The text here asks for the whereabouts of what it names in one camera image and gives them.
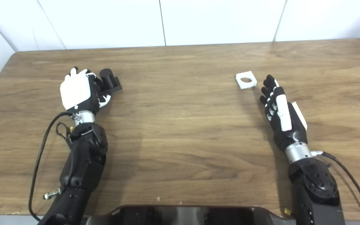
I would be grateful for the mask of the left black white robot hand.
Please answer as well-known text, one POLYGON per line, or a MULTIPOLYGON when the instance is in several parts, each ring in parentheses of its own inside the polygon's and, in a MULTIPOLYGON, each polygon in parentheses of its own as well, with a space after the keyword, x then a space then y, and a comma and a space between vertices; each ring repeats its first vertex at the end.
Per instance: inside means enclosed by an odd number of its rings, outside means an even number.
POLYGON ((60 85, 64 108, 72 113, 91 111, 96 114, 111 100, 111 94, 98 93, 102 85, 102 80, 90 70, 79 72, 77 67, 72 68, 60 85))

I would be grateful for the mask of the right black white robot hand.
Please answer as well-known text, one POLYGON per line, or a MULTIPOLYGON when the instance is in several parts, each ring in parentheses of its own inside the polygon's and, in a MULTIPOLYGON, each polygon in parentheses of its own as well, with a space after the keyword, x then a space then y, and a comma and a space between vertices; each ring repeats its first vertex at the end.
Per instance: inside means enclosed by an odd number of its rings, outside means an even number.
POLYGON ((307 144, 307 123, 296 102, 289 102, 283 87, 272 76, 263 81, 260 101, 269 120, 276 146, 284 151, 294 143, 307 144))

